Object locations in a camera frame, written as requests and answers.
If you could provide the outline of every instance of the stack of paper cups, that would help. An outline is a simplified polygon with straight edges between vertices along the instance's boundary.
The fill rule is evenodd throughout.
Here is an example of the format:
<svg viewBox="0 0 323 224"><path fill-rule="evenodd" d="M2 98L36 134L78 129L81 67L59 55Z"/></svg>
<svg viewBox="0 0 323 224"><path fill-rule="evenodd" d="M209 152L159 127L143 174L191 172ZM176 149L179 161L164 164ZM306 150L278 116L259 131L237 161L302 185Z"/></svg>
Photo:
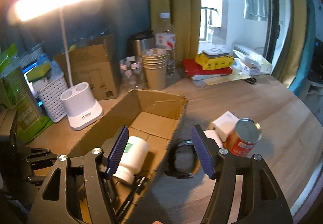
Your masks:
<svg viewBox="0 0 323 224"><path fill-rule="evenodd" d="M144 50L142 62L149 89L163 90L166 87L167 51L162 48Z"/></svg>

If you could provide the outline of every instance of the scissors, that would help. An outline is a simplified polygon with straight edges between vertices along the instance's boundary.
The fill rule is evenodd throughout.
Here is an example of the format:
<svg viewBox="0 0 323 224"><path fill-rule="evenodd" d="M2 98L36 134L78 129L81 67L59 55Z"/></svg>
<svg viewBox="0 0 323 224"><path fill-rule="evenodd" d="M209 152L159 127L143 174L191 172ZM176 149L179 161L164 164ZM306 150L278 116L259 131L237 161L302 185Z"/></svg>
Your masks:
<svg viewBox="0 0 323 224"><path fill-rule="evenodd" d="M251 78L247 78L245 79L244 81L246 81L247 83L251 84L251 85L254 85L257 83L257 79L255 79L254 77L251 77Z"/></svg>

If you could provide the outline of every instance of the desk surface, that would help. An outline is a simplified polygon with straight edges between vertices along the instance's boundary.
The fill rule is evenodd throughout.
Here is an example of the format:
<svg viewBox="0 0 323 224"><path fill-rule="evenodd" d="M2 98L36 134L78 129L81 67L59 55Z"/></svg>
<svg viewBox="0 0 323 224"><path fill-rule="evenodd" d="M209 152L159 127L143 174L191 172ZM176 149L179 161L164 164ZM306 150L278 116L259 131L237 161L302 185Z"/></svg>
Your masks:
<svg viewBox="0 0 323 224"><path fill-rule="evenodd" d="M252 153L264 157L288 205L291 207L294 204L319 161L323 150L323 128L309 109L283 84L271 76L261 75L256 85L236 81L198 90L186 78L165 91L189 99L182 138L190 137L192 125L200 124L206 128L210 121L226 111L238 118L251 118L258 122L263 130L263 138ZM109 111L119 99L101 101L104 112ZM68 153L90 127L75 132L64 118L45 130L29 146L50 148L56 154ZM241 189L241 185L242 180L238 177L236 190ZM170 222L164 220L165 223L200 223L213 187L214 182L201 172L190 180L162 176L152 189L151 196L159 206L151 214L158 214L163 219L166 214ZM240 199L235 198L232 212L238 211L239 203ZM156 216L147 218L156 220Z"/></svg>

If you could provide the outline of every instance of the green label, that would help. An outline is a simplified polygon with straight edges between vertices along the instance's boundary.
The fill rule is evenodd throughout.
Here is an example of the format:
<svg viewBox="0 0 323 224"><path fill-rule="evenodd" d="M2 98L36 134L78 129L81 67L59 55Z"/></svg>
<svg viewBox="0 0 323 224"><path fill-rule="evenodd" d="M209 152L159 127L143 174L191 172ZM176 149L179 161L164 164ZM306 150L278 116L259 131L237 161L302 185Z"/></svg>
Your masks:
<svg viewBox="0 0 323 224"><path fill-rule="evenodd" d="M20 100L14 108L17 109L18 125L23 132L29 129L40 117L38 110L28 96Z"/></svg>
<svg viewBox="0 0 323 224"><path fill-rule="evenodd" d="M127 143L126 148L124 149L124 152L123 153L128 153L131 147L132 147L132 144L131 143Z"/></svg>

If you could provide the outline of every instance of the desk lamp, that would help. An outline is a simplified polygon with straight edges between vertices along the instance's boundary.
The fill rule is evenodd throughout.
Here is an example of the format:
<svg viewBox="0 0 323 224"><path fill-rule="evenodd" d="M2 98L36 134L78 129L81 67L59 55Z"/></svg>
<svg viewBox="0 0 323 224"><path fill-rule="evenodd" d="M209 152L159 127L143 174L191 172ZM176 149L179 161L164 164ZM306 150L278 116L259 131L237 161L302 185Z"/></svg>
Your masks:
<svg viewBox="0 0 323 224"><path fill-rule="evenodd" d="M81 130L85 128L98 120L103 114L102 106L94 98L89 84L82 82L78 85L73 85L72 81L63 17L63 7L81 1L86 0L19 0L12 8L14 14L13 12L9 12L9 16L15 15L18 20L25 22L55 9L59 10L59 20L62 29L62 38L70 84L70 88L61 94L60 99L67 110L69 124L74 130Z"/></svg>

